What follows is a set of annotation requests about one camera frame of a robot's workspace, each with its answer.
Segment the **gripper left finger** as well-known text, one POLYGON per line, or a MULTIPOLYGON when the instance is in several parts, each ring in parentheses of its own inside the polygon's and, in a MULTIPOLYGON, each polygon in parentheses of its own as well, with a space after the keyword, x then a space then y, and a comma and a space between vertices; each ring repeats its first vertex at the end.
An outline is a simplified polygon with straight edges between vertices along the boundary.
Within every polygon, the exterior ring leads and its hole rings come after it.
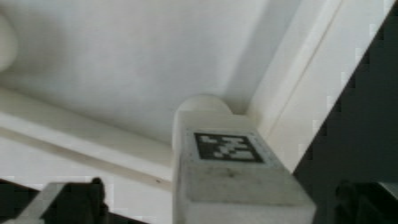
POLYGON ((108 224, 100 179, 49 183, 15 218, 15 224, 108 224))

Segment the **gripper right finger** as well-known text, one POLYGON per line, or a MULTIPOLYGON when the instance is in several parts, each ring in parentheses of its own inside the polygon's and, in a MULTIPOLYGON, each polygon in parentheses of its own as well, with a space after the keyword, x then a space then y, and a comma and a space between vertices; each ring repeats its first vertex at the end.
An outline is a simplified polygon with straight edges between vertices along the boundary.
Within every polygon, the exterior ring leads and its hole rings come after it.
POLYGON ((342 180, 335 201, 333 224, 398 224, 398 183, 342 180))

